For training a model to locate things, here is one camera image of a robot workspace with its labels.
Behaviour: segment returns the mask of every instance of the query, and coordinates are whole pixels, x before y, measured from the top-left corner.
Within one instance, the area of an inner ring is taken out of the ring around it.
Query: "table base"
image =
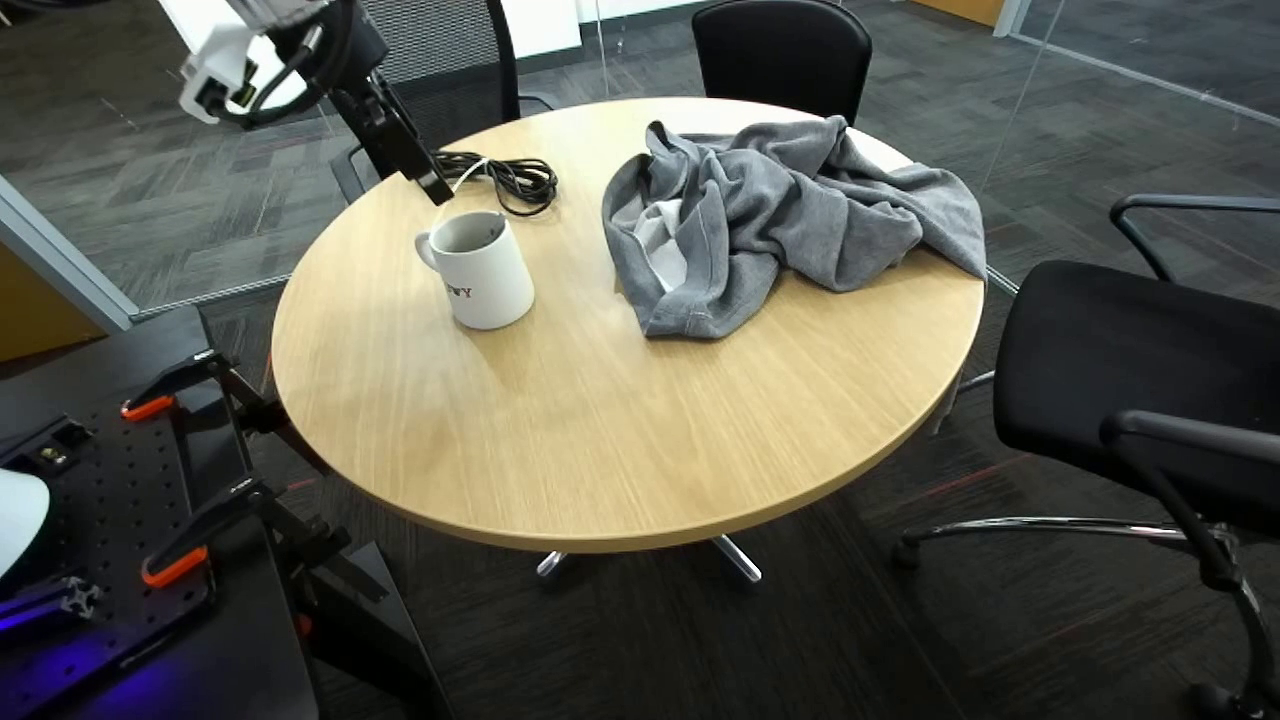
[[[746,583],[765,583],[761,564],[731,535],[717,535],[710,546]],[[533,577],[554,581],[562,559],[567,559],[567,553],[548,553],[544,559],[537,559]]]

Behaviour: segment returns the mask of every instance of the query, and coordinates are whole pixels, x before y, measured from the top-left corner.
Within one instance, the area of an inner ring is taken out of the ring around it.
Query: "red handle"
[[[173,407],[175,407],[175,395],[154,395],[154,400],[145,400],[145,405],[122,405],[121,420],[122,423],[151,423],[154,417],[166,417]]]
[[[192,549],[189,558],[173,559],[159,574],[138,568],[138,577],[145,577],[145,588],[159,594],[159,588],[173,588],[175,581],[184,581],[189,574],[197,574],[205,564],[208,564],[208,546]]]

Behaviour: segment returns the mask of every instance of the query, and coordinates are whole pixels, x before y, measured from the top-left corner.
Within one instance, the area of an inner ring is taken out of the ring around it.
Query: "round wooden table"
[[[982,303],[976,278],[932,251],[844,296],[784,278],[761,318],[694,344],[641,337],[602,248],[599,194],[648,119],[737,133],[786,118],[612,99],[460,139],[561,172],[561,200],[514,220],[537,303],[498,331],[456,328],[410,248],[439,218],[495,207],[490,189],[433,207],[400,175],[374,183],[305,251],[277,314],[271,374],[296,432],[366,496],[537,553],[717,540],[862,477],[956,382]]]

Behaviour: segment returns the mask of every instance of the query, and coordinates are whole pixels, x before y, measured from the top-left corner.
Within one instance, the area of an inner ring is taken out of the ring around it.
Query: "gray cloth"
[[[602,235],[643,337],[718,339],[784,268],[850,293],[916,246],[986,271],[980,206],[926,165],[882,172],[846,124],[750,124],[690,139],[648,124],[648,153],[602,189]]]

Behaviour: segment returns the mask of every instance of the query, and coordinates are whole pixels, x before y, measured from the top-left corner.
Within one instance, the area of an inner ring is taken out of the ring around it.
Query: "chair backrest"
[[[498,0],[359,0],[389,45],[390,84],[428,148],[519,118]]]
[[[868,30],[817,0],[718,0],[690,17],[708,98],[856,119],[872,69]]]

